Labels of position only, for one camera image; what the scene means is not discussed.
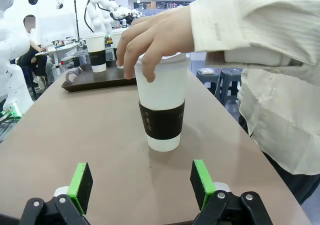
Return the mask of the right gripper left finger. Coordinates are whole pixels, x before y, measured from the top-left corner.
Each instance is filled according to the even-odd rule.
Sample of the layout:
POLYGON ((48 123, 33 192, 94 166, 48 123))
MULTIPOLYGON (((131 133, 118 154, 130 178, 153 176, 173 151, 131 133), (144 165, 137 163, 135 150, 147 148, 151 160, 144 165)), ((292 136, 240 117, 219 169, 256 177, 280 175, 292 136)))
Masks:
POLYGON ((93 187, 87 162, 79 163, 67 192, 45 202, 33 197, 25 204, 20 225, 88 225, 85 218, 93 187))

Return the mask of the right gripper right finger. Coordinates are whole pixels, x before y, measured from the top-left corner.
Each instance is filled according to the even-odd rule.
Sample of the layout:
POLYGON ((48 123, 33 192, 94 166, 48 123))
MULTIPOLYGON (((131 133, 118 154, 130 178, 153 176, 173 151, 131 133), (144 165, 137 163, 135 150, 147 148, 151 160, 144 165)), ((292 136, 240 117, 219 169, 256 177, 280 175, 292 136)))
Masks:
POLYGON ((234 195, 229 186, 213 182, 203 160, 192 161, 190 182, 199 207, 193 225, 271 225, 258 193, 234 195))

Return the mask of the person's left hand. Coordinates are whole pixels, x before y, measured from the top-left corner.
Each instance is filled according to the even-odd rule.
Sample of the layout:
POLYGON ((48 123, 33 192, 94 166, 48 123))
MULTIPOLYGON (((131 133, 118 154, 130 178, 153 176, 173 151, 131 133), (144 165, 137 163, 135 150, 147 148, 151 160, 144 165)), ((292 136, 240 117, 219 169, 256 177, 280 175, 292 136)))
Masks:
POLYGON ((142 74, 152 83, 156 77, 156 65, 162 57, 195 51, 190 8, 181 6, 136 19, 122 33, 116 51, 116 64, 123 66, 127 80, 133 78, 140 55, 143 55, 142 74))

